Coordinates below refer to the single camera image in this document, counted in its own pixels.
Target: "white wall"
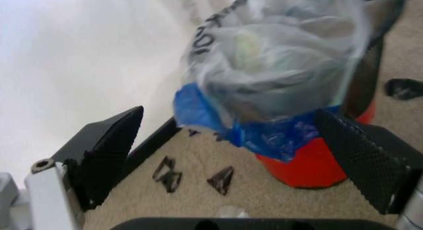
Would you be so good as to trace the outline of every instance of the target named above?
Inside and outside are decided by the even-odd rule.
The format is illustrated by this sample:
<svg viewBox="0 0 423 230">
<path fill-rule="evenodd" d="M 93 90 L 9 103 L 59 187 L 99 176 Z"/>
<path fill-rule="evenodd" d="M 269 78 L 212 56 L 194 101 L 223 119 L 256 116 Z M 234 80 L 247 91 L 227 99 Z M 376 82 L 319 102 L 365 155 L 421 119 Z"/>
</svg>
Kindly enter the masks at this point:
<svg viewBox="0 0 423 230">
<path fill-rule="evenodd" d="M 83 125 L 133 106 L 145 107 L 134 146 L 168 120 L 195 30 L 178 6 L 0 0 L 0 171 L 23 186 L 30 166 Z"/>
</svg>

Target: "plastic bag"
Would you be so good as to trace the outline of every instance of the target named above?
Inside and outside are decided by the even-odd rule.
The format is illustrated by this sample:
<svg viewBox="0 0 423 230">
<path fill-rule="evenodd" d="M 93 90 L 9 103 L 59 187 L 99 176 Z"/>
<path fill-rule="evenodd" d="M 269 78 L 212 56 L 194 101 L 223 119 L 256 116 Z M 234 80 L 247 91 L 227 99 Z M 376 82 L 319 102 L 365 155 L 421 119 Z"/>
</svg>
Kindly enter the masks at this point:
<svg viewBox="0 0 423 230">
<path fill-rule="evenodd" d="M 197 29 L 179 125 L 288 161 L 341 105 L 370 31 L 363 0 L 237 0 Z"/>
<path fill-rule="evenodd" d="M 217 218 L 238 218 L 238 219 L 245 219 L 249 218 L 250 215 L 248 215 L 247 212 L 245 212 L 245 209 L 238 208 L 236 206 L 228 205 L 228 206 L 222 206 L 217 214 Z"/>
</svg>

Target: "blue plastic bag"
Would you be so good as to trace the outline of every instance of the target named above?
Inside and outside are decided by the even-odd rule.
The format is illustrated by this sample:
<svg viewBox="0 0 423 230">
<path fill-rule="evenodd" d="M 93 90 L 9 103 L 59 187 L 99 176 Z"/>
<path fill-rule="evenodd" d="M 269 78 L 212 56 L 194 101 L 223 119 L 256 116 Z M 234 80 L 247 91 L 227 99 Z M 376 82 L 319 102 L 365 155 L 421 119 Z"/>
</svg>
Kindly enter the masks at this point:
<svg viewBox="0 0 423 230">
<path fill-rule="evenodd" d="M 173 107 L 178 126 L 211 129 L 237 147 L 285 162 L 294 158 L 297 149 L 318 137 L 314 111 L 273 122 L 240 124 L 234 120 L 233 127 L 227 128 L 195 83 L 176 92 Z M 339 106 L 326 110 L 337 112 Z"/>
</svg>

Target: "red container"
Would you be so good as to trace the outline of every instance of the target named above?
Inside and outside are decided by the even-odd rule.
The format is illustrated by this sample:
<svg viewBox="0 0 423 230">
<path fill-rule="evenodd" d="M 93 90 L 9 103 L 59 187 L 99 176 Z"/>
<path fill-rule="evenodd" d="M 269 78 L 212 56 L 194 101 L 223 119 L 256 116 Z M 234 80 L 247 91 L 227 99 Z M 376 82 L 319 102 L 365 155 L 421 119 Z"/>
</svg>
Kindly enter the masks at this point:
<svg viewBox="0 0 423 230">
<path fill-rule="evenodd" d="M 373 100 L 356 120 L 370 123 L 374 113 Z M 322 138 L 315 138 L 298 149 L 295 158 L 288 163 L 261 155 L 256 157 L 276 179 L 291 187 L 326 188 L 347 178 Z"/>
</svg>

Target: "beige carpet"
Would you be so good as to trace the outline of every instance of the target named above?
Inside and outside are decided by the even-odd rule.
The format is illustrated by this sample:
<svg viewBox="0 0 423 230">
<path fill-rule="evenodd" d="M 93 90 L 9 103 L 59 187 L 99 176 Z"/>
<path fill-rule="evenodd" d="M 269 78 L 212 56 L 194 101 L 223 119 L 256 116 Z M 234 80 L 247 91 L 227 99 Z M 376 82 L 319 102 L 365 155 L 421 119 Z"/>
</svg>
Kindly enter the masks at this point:
<svg viewBox="0 0 423 230">
<path fill-rule="evenodd" d="M 410 1 L 386 41 L 379 84 L 394 77 L 423 80 L 423 0 Z M 396 101 L 379 86 L 375 123 L 423 151 L 421 115 L 423 99 Z M 166 155 L 176 159 L 176 170 L 184 174 L 173 194 L 151 178 Z M 222 197 L 206 179 L 228 165 L 235 174 L 228 195 Z M 215 142 L 208 134 L 188 138 L 183 130 L 122 181 L 102 206 L 87 212 L 84 229 L 109 229 L 137 217 L 213 217 L 224 205 L 245 208 L 259 218 L 353 218 L 387 225 L 396 219 L 379 215 L 350 181 L 325 190 L 293 189 L 269 175 L 245 149 Z"/>
</svg>

